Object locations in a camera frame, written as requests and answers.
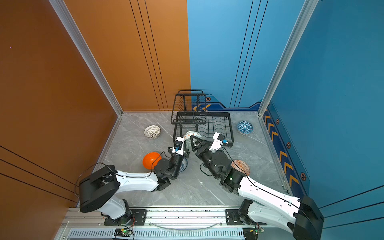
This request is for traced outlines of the green patterned bowl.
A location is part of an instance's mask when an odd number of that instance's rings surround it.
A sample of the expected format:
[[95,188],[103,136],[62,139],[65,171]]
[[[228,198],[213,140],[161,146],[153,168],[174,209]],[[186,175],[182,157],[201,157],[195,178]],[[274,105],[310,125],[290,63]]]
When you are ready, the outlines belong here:
[[187,141],[191,136],[195,136],[195,137],[198,137],[198,138],[201,138],[201,134],[199,134],[198,132],[195,132],[195,131],[188,131],[185,135],[184,135],[184,140]]

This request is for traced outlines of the orange bowl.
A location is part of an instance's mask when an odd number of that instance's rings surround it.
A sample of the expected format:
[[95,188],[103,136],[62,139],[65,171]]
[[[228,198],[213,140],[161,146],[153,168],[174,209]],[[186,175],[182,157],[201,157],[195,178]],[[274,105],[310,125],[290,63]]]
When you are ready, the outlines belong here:
[[143,158],[143,166],[147,170],[153,170],[157,163],[162,159],[161,154],[157,152],[151,152]]

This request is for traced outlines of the white lattice bowl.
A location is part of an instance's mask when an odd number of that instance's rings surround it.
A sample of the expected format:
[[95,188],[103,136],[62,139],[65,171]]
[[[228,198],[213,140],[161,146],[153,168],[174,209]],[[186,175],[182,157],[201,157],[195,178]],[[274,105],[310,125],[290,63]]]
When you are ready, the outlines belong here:
[[151,126],[148,126],[145,130],[144,130],[144,135],[147,137],[147,138],[150,138],[150,139],[155,139],[157,138],[159,135],[161,134],[161,128],[157,125],[151,125]]

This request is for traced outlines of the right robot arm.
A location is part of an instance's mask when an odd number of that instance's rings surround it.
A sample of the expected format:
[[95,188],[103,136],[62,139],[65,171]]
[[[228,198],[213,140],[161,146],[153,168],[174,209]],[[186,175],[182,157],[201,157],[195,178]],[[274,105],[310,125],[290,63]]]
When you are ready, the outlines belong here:
[[245,198],[238,210],[243,224],[265,223],[291,233],[296,240],[321,239],[325,218],[312,198],[290,196],[250,178],[234,163],[225,149],[228,141],[220,133],[215,133],[213,142],[196,136],[191,136],[190,142],[220,186]]

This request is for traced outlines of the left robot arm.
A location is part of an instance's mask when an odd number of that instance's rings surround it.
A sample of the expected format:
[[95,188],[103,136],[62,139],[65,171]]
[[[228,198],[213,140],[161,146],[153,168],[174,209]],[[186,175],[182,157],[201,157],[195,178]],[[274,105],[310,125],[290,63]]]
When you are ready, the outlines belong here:
[[189,150],[168,149],[171,157],[159,159],[150,173],[127,173],[106,165],[79,182],[80,211],[100,212],[106,218],[105,225],[128,224],[133,219],[128,201],[117,194],[131,191],[156,192],[167,188],[170,180],[177,179],[183,160]]

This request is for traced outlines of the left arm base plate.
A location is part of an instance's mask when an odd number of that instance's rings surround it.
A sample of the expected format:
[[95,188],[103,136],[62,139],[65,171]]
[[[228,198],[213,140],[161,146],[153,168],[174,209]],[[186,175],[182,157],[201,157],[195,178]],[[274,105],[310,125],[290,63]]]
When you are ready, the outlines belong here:
[[147,217],[146,209],[133,209],[122,217],[112,220],[110,217],[106,217],[104,221],[105,226],[144,226]]

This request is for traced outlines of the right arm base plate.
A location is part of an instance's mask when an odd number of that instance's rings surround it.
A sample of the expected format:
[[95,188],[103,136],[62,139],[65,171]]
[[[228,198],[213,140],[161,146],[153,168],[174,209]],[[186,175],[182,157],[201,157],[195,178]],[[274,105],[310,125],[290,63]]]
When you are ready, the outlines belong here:
[[267,223],[254,222],[245,211],[240,209],[226,209],[226,221],[228,226],[244,225],[244,226],[266,226]]

